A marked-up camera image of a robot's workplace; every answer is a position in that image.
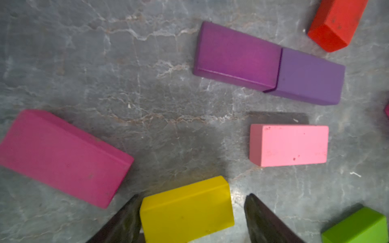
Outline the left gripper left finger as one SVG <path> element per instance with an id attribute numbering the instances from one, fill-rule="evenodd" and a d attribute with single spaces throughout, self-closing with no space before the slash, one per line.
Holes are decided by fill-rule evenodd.
<path id="1" fill-rule="evenodd" d="M 137 243 L 142 194 L 135 194 L 87 243 Z"/>

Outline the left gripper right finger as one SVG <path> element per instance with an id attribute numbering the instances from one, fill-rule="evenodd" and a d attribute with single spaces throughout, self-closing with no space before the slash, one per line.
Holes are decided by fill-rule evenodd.
<path id="1" fill-rule="evenodd" d="M 246 196 L 244 212 L 252 243 L 304 243 L 255 194 Z"/>

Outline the yellow block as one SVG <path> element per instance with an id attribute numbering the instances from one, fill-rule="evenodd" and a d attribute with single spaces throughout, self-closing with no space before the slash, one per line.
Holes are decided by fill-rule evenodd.
<path id="1" fill-rule="evenodd" d="M 217 176 L 145 197 L 140 219 L 147 243 L 188 243 L 232 227 L 229 184 Z"/>

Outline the light pink block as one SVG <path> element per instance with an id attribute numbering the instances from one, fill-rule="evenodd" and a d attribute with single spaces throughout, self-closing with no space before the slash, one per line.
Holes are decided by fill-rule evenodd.
<path id="1" fill-rule="evenodd" d="M 249 160 L 260 167 L 327 162 L 329 127 L 252 124 Z"/>

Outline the green block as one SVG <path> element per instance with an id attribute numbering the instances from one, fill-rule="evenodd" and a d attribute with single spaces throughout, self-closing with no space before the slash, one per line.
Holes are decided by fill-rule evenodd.
<path id="1" fill-rule="evenodd" d="M 321 234 L 323 243 L 387 243 L 385 215 L 363 207 Z"/>

